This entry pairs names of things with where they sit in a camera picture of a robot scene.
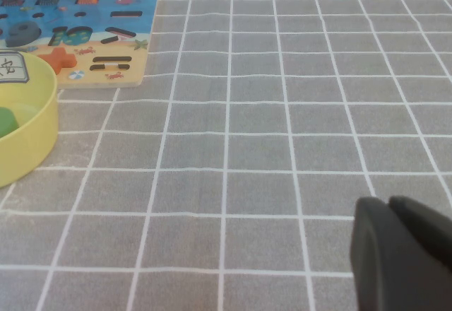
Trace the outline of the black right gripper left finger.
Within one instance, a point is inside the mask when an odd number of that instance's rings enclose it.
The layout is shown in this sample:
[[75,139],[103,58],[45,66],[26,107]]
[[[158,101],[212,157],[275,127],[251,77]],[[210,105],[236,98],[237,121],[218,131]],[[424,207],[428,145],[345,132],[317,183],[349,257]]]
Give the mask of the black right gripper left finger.
[[359,310],[451,309],[451,268],[414,239],[388,201],[357,200],[350,263]]

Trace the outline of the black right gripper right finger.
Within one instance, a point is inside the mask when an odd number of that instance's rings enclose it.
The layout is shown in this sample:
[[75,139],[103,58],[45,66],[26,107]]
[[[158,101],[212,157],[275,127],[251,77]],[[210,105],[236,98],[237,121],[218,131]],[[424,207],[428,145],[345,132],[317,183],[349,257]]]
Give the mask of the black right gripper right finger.
[[451,219],[407,196],[392,196],[388,205],[414,239],[451,268]]

